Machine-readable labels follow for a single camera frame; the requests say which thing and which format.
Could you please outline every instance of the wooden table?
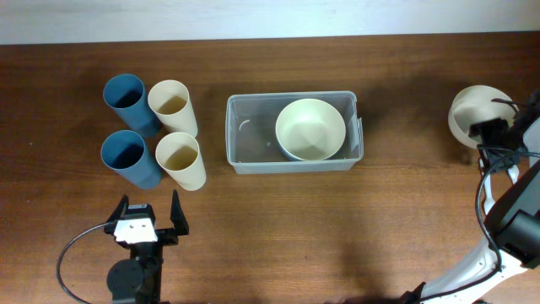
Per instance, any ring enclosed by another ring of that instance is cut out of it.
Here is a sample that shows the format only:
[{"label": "wooden table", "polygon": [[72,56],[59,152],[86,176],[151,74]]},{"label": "wooden table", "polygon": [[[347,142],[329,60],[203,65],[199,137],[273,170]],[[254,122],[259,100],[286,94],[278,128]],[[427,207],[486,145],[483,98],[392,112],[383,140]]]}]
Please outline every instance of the wooden table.
[{"label": "wooden table", "polygon": [[[447,125],[453,97],[487,84],[524,101],[540,86],[539,53],[540,33],[2,46],[0,301],[71,302],[55,278],[57,256],[124,193],[151,203],[159,228],[171,226],[180,187],[168,176],[140,190],[101,162],[103,140],[127,128],[101,97],[118,73],[135,73],[147,89],[180,80],[199,125],[208,181],[180,190],[191,233],[165,249],[162,299],[400,296],[443,274],[481,236],[476,156]],[[312,90],[357,95],[364,158],[351,171],[236,175],[225,152],[228,97]],[[501,194],[510,183],[497,177]],[[77,295],[107,302],[107,272],[127,257],[96,232],[68,252],[62,273]],[[485,299],[535,303],[539,279],[530,271]]]}]

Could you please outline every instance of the cup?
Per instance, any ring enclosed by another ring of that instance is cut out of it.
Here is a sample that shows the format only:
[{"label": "cup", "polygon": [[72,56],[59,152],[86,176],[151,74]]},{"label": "cup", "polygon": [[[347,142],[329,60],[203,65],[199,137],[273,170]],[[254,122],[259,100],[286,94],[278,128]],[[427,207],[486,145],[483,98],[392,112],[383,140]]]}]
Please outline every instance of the cup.
[{"label": "cup", "polygon": [[146,98],[143,81],[128,73],[117,75],[103,89],[105,103],[128,125],[143,137],[154,136],[161,129]]},{"label": "cup", "polygon": [[101,146],[106,166],[141,189],[159,184],[161,169],[150,154],[143,138],[129,130],[114,132]]},{"label": "cup", "polygon": [[507,94],[487,85],[470,86],[456,95],[448,113],[448,126],[460,143],[473,149],[482,143],[479,136],[469,137],[470,127],[479,122],[500,117],[512,126],[516,114],[515,107],[491,101],[495,98],[511,101]]},{"label": "cup", "polygon": [[157,83],[148,93],[148,105],[169,132],[197,136],[198,128],[192,101],[183,83],[176,80]]},{"label": "cup", "polygon": [[199,143],[188,133],[174,132],[163,137],[155,150],[158,164],[188,191],[201,188],[206,182]]}]

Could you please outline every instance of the white bowl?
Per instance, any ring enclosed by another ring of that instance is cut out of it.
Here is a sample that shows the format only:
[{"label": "white bowl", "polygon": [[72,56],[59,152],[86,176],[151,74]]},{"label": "white bowl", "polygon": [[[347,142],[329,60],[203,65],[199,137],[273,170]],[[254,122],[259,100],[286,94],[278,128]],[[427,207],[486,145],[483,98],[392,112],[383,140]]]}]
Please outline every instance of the white bowl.
[{"label": "white bowl", "polygon": [[480,137],[469,137],[469,128],[475,123],[499,117],[505,119],[510,126],[514,123],[516,112],[511,106],[491,101],[495,98],[511,100],[507,94],[487,85],[474,85],[456,95],[448,113],[448,126],[460,143],[473,149],[481,144]]},{"label": "white bowl", "polygon": [[276,137],[291,160],[325,160],[345,140],[345,121],[322,100],[301,99],[286,106],[276,121]]}]

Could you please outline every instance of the white backdrop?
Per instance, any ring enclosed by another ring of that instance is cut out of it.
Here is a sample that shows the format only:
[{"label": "white backdrop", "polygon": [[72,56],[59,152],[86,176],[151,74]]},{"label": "white backdrop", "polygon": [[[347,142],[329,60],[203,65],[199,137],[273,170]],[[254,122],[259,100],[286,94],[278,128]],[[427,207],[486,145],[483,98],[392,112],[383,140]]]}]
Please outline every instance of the white backdrop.
[{"label": "white backdrop", "polygon": [[0,0],[0,44],[540,30],[540,0]]}]

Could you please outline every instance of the white cup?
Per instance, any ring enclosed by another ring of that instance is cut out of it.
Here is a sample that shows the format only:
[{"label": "white cup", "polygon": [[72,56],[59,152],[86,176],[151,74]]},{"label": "white cup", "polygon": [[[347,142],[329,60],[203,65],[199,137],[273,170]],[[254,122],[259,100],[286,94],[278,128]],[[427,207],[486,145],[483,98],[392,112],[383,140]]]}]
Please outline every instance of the white cup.
[{"label": "white cup", "polygon": [[158,82],[148,93],[148,105],[167,131],[196,137],[197,121],[186,86],[176,80]]},{"label": "white cup", "polygon": [[188,133],[174,132],[163,137],[155,149],[155,158],[188,191],[198,190],[206,182],[199,143]]},{"label": "white cup", "polygon": [[512,126],[516,112],[512,106],[491,101],[495,98],[511,101],[507,94],[487,85],[474,85],[456,95],[448,113],[448,126],[460,143],[473,149],[481,143],[479,136],[469,137],[469,128],[475,123],[500,117]]}]

